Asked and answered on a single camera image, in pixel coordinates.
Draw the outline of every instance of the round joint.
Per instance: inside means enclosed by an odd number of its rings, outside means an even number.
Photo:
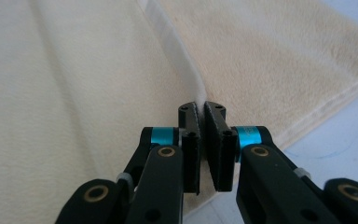
[[[109,188],[105,185],[97,185],[89,188],[84,194],[84,201],[88,203],[97,203],[104,199],[109,192]]]
[[[162,147],[158,150],[158,154],[161,157],[171,157],[175,154],[175,149],[171,147]]]
[[[256,155],[256,156],[261,156],[261,157],[265,157],[269,154],[269,151],[266,150],[263,147],[252,147],[251,151]]]
[[[358,202],[358,188],[350,184],[340,184],[338,185],[338,190],[347,198],[350,198]]]

